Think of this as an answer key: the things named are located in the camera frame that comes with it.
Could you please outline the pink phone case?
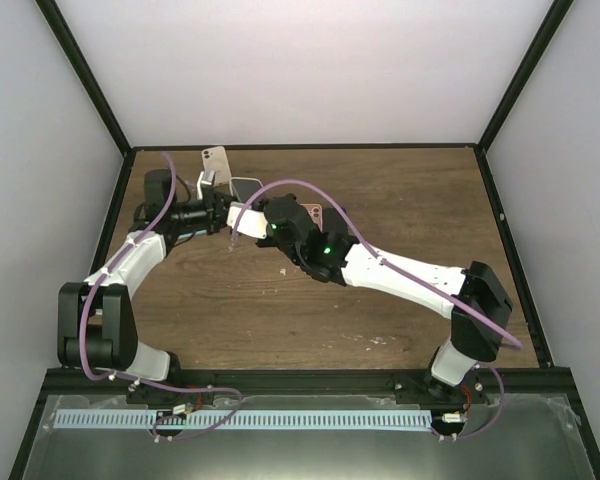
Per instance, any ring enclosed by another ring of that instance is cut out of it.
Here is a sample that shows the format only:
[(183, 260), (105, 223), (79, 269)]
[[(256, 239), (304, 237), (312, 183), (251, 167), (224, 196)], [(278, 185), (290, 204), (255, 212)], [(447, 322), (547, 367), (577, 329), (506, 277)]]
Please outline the pink phone case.
[(318, 226), (320, 230), (323, 229), (323, 208), (320, 204), (303, 204), (303, 207), (308, 212), (311, 220)]

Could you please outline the black screen phone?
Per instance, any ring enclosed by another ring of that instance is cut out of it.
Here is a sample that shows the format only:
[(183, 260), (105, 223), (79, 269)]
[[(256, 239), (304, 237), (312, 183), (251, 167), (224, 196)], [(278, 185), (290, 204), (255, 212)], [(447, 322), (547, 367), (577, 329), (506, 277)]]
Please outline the black screen phone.
[(340, 213), (333, 207), (323, 209), (323, 231), (330, 237), (349, 235), (349, 227)]

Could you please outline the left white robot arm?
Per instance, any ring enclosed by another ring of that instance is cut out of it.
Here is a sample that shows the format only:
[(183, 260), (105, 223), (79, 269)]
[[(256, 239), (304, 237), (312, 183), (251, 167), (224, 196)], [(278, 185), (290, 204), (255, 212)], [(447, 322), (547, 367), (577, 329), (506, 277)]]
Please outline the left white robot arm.
[(212, 235), (226, 225), (232, 198), (219, 191), (219, 171), (205, 169), (195, 186), (185, 186), (170, 169), (144, 176), (144, 200), (122, 246), (82, 282), (64, 284), (58, 296), (57, 356), (62, 366), (88, 367), (96, 376), (126, 374), (149, 381), (161, 403), (176, 402), (184, 379), (177, 357), (141, 342), (132, 297), (179, 241)]

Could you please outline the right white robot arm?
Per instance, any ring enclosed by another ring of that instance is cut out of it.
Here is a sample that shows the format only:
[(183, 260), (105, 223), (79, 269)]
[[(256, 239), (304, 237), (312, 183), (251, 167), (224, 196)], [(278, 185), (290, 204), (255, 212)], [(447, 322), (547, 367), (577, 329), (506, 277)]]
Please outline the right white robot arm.
[(490, 266), (444, 267), (367, 247), (349, 233), (321, 230), (292, 194), (265, 200), (260, 209), (268, 242), (312, 279), (384, 292), (449, 320), (449, 337), (424, 378), (431, 400), (448, 402), (472, 368), (496, 360), (513, 305)]

